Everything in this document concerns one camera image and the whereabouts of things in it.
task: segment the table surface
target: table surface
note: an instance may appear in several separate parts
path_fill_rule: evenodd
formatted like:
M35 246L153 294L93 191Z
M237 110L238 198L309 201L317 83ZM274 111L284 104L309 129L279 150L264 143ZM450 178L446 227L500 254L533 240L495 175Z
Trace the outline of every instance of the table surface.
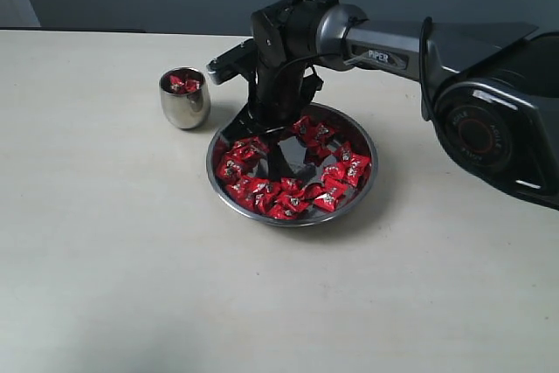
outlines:
M452 163L413 82L320 69L316 100L378 148L350 216L286 230L222 203L205 154L245 83L183 132L157 82L240 39L0 31L0 370L557 370L559 212Z

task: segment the stainless steel cup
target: stainless steel cup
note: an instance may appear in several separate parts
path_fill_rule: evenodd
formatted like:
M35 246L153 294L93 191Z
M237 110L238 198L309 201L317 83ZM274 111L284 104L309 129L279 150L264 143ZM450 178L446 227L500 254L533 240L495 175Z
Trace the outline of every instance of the stainless steel cup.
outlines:
M200 87L193 93L177 94L171 89L170 76L177 76L181 80L195 79ZM196 128L204 124L210 115L210 93L202 72L190 68L173 69L159 80L161 105L167 120L182 130Z

